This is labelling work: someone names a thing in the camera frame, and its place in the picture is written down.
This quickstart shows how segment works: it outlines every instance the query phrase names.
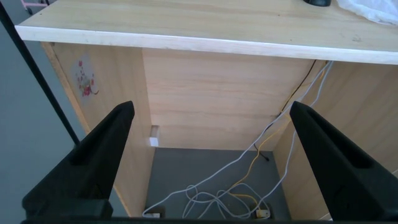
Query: floral sticker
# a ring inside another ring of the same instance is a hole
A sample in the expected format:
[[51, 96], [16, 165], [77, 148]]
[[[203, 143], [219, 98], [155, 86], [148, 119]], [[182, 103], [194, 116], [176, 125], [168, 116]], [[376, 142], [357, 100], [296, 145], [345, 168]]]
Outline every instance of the floral sticker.
[[94, 70], [87, 54], [73, 65], [72, 72], [75, 75], [76, 85], [83, 99], [90, 95], [98, 94], [99, 90], [95, 82]]

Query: black pole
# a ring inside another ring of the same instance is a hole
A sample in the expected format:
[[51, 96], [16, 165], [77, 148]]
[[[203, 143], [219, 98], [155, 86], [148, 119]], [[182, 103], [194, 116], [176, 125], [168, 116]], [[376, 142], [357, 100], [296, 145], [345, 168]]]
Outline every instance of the black pole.
[[57, 99], [55, 99], [54, 94], [52, 93], [52, 91], [49, 87], [49, 84], [47, 84], [47, 82], [45, 81], [42, 72], [40, 71], [37, 64], [35, 63], [32, 55], [30, 54], [29, 50], [27, 49], [24, 41], [19, 37], [19, 34], [15, 30], [14, 24], [12, 23], [10, 17], [8, 16], [6, 9], [2, 5], [1, 1], [0, 1], [0, 20], [1, 20], [1, 23], [3, 24], [4, 28], [6, 28], [8, 35], [11, 37], [12, 41], [18, 48], [19, 53], [21, 53], [26, 64], [29, 66], [30, 70], [32, 71], [33, 76], [36, 78], [37, 82], [39, 83], [40, 87], [42, 88], [47, 99], [49, 99], [49, 102], [51, 103], [51, 105], [54, 108], [55, 112], [57, 113], [58, 117], [61, 119], [62, 124], [67, 129], [73, 142], [75, 143], [75, 145], [79, 145], [80, 141], [77, 138], [76, 133], [74, 132], [67, 117], [65, 116], [65, 113], [63, 113], [61, 106], [59, 105]]

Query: white cable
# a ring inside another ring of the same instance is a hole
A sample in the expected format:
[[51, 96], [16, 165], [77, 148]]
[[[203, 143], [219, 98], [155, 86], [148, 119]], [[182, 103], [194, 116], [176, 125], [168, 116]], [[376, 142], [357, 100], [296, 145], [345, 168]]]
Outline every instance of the white cable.
[[[195, 188], [195, 191], [196, 191], [197, 194], [194, 195], [192, 198], [189, 197], [189, 195], [187, 194], [187, 192], [185, 193], [185, 195], [187, 196], [187, 198], [189, 198], [190, 200], [189, 200], [189, 202], [188, 202], [188, 203], [186, 204], [186, 206], [185, 206], [185, 209], [184, 209], [183, 214], [182, 214], [182, 218], [186, 218], [186, 217], [188, 216], [188, 214], [190, 213], [190, 211], [191, 211], [191, 209], [192, 209], [192, 207], [194, 206], [195, 203], [210, 203], [210, 204], [206, 207], [205, 211], [199, 216], [199, 218], [200, 218], [200, 217], [202, 217], [202, 216], [207, 212], [207, 210], [209, 209], [209, 207], [211, 206], [211, 204], [214, 203], [214, 202], [218, 202], [219, 209], [220, 209], [220, 206], [221, 206], [221, 207], [222, 207], [223, 209], [225, 209], [225, 211], [226, 211], [228, 214], [230, 214], [232, 217], [235, 217], [235, 218], [249, 218], [251, 213], [250, 213], [249, 215], [247, 215], [247, 213], [245, 213], [244, 215], [235, 215], [235, 214], [231, 213], [231, 212], [228, 210], [228, 208], [227, 208], [227, 207], [222, 203], [222, 201], [220, 200], [220, 198], [221, 198], [222, 196], [224, 196], [224, 195], [230, 195], [229, 192], [230, 192], [232, 189], [234, 189], [235, 187], [240, 186], [240, 185], [246, 186], [246, 187], [247, 187], [249, 190], [251, 190], [257, 197], [261, 198], [261, 196], [260, 196], [255, 190], [253, 190], [248, 184], [245, 184], [245, 183], [237, 184], [237, 185], [235, 185], [235, 186], [229, 188], [228, 190], [219, 190], [219, 191], [217, 192], [216, 196], [214, 196], [213, 194], [208, 193], [208, 192], [199, 192], [199, 193], [198, 193], [197, 188]], [[204, 201], [199, 201], [199, 200], [197, 200], [198, 196], [199, 196], [199, 195], [202, 195], [202, 194], [203, 194], [203, 195], [208, 195], [208, 196], [210, 196], [210, 197], [213, 197], [213, 199], [211, 199], [211, 200], [204, 200]], [[238, 199], [241, 203], [243, 203], [243, 204], [245, 205], [246, 209], [247, 209], [248, 211], [250, 211], [250, 209], [247, 207], [247, 205], [246, 205], [240, 198], [238, 198], [237, 196], [234, 196], [234, 195], [230, 195], [230, 196], [232, 196], [232, 197]], [[192, 205], [191, 208], [187, 211], [188, 205], [189, 205], [191, 202], [193, 202], [193, 205]]]
[[[306, 92], [305, 92], [300, 98], [298, 98], [297, 101], [300, 101], [300, 100], [302, 100], [302, 99], [304, 98], [304, 96], [305, 96], [305, 95], [308, 93], [308, 91], [311, 89], [311, 87], [313, 86], [313, 84], [315, 83], [315, 81], [318, 79], [318, 77], [320, 76], [320, 74], [328, 67], [328, 70], [327, 70], [327, 72], [325, 73], [325, 76], [323, 77], [323, 80], [322, 80], [322, 82], [321, 82], [321, 85], [320, 85], [320, 89], [319, 89], [319, 91], [318, 91], [317, 98], [316, 98], [316, 100], [315, 100], [311, 105], [313, 105], [313, 104], [318, 100], [318, 97], [319, 97], [319, 94], [320, 94], [320, 90], [321, 90], [321, 88], [322, 88], [322, 86], [323, 86], [323, 82], [324, 82], [324, 80], [326, 79], [326, 77], [327, 77], [327, 75], [328, 75], [328, 72], [330, 71], [330, 68], [331, 68], [332, 65], [333, 65], [333, 62], [328, 62], [328, 63], [319, 71], [319, 73], [316, 75], [316, 77], [314, 78], [314, 80], [311, 82], [311, 85], [308, 87], [308, 89], [306, 90]], [[253, 143], [250, 144], [250, 146], [249, 146], [245, 151], [243, 151], [242, 154], [241, 154], [237, 159], [235, 159], [235, 160], [231, 161], [230, 163], [226, 164], [224, 167], [222, 167], [221, 169], [219, 169], [218, 171], [216, 171], [213, 175], [207, 177], [206, 179], [202, 180], [201, 182], [199, 182], [199, 183], [197, 183], [197, 184], [195, 184], [195, 185], [191, 185], [191, 187], [187, 187], [187, 188], [184, 189], [184, 190], [177, 190], [177, 191], [174, 191], [174, 192], [170, 193], [170, 194], [169, 194], [166, 198], [164, 198], [163, 200], [161, 200], [161, 201], [155, 203], [154, 205], [150, 206], [149, 208], [145, 209], [145, 210], [143, 211], [143, 213], [142, 213], [142, 216], [145, 217], [145, 213], [146, 213], [146, 212], [148, 212], [150, 209], [152, 209], [152, 208], [158, 206], [159, 204], [165, 202], [165, 201], [166, 201], [167, 199], [169, 199], [171, 196], [173, 196], [173, 195], [175, 195], [175, 194], [178, 194], [178, 193], [187, 192], [188, 190], [191, 190], [191, 189], [194, 189], [195, 187], [198, 187], [199, 185], [201, 185], [202, 183], [206, 182], [207, 180], [212, 179], [215, 175], [219, 174], [221, 171], [223, 171], [224, 169], [226, 169], [226, 168], [229, 167], [230, 165], [234, 164], [235, 162], [238, 162], [240, 159], [242, 159], [242, 157], [245, 155], [245, 153], [246, 153], [250, 148], [252, 148], [253, 145], [262, 137], [262, 135], [265, 133], [265, 131], [267, 130], [267, 128], [268, 128], [269, 126], [271, 126], [272, 124], [274, 124], [277, 120], [279, 120], [279, 118], [281, 118], [281, 117], [290, 109], [290, 107], [292, 107], [292, 105], [289, 105], [283, 112], [281, 112], [281, 114], [280, 114], [278, 117], [276, 117], [275, 120], [273, 120], [271, 123], [269, 123], [269, 124], [264, 128], [264, 130], [261, 132], [261, 134], [259, 135], [259, 137], [256, 138], [256, 140], [253, 141]], [[274, 190], [277, 188], [277, 186], [282, 182], [282, 180], [283, 180], [284, 177], [286, 176], [286, 173], [287, 173], [287, 165], [289, 164], [290, 154], [291, 154], [291, 150], [290, 150], [290, 153], [289, 153], [288, 161], [287, 161], [287, 163], [286, 163], [286, 168], [285, 168], [285, 174], [284, 174], [284, 176], [283, 176], [283, 177], [281, 178], [281, 180], [277, 183], [277, 185], [271, 190], [270, 193], [268, 193], [266, 196], [264, 196], [263, 198], [261, 198], [260, 202], [258, 203], [258, 205], [256, 206], [256, 208], [255, 208], [253, 211], [255, 211], [255, 210], [260, 206], [261, 202], [262, 202], [266, 197], [268, 197], [271, 193], [274, 192]]]

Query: wooden desk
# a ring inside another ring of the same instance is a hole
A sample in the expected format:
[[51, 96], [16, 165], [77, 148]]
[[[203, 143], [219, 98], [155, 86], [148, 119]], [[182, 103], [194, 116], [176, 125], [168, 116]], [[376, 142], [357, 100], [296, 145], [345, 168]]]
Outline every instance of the wooden desk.
[[[86, 132], [118, 103], [134, 102], [115, 181], [131, 216], [144, 209], [152, 125], [160, 126], [161, 147], [243, 150], [303, 79], [290, 102], [308, 88], [325, 60], [338, 62], [315, 109], [398, 170], [398, 29], [334, 1], [314, 7], [299, 0], [59, 0], [16, 28], [24, 40], [43, 43]], [[91, 63], [96, 95], [82, 96], [76, 84], [82, 57]], [[290, 125], [263, 148], [274, 151], [280, 171], [292, 132]], [[283, 188], [292, 218], [327, 216], [298, 141]]]

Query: white plastic bag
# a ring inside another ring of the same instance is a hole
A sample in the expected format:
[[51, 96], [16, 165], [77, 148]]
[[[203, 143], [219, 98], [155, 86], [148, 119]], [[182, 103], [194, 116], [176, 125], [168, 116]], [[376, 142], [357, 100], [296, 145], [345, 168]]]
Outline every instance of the white plastic bag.
[[398, 0], [337, 0], [343, 9], [370, 21], [398, 26]]

